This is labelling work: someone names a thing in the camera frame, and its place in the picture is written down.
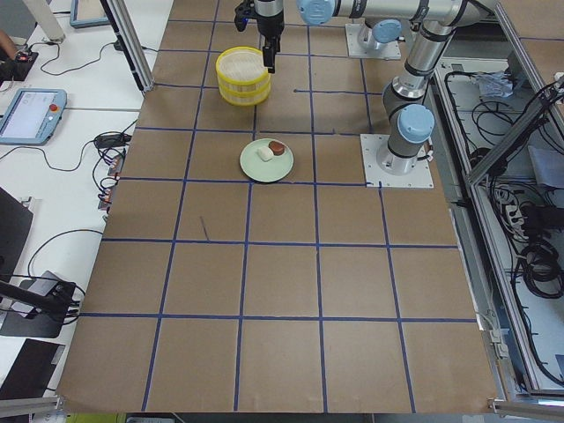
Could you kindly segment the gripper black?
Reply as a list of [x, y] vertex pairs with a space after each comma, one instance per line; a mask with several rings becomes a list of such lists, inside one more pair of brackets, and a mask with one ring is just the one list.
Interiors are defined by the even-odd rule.
[[265, 39], [263, 65], [270, 74], [273, 74], [276, 71], [276, 54], [280, 48], [281, 35], [285, 28], [284, 12], [281, 11], [273, 16], [262, 16], [257, 13], [256, 21], [259, 33]]

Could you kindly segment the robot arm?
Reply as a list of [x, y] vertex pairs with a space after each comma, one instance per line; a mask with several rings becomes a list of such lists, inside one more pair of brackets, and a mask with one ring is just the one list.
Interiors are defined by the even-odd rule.
[[393, 175], [409, 174], [420, 147], [430, 138], [434, 116], [423, 105], [428, 80], [460, 26], [470, 26], [494, 12], [495, 1], [299, 1], [305, 23], [319, 26], [334, 17], [366, 21], [407, 19], [419, 23], [404, 70], [386, 86], [382, 102], [390, 121], [378, 166]]
[[[335, 1], [297, 1], [302, 20], [319, 26], [337, 15]], [[280, 51], [281, 35], [285, 29], [283, 1], [242, 1], [235, 8], [234, 23], [239, 32], [246, 29], [249, 20], [255, 20], [259, 33], [264, 37], [262, 47], [263, 66], [269, 73], [275, 72], [276, 54]], [[385, 19], [368, 32], [371, 41], [388, 43], [401, 34], [401, 24], [396, 19]]]

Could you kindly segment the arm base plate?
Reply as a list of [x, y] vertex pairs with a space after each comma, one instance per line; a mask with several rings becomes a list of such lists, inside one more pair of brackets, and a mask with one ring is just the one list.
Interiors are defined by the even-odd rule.
[[361, 59], [399, 60], [397, 39], [402, 24], [396, 19], [384, 19], [372, 27], [366, 24], [346, 24], [345, 35], [348, 56]]
[[369, 188], [433, 189], [429, 160], [425, 146], [411, 158], [395, 156], [385, 134], [361, 134], [360, 149], [365, 184]]

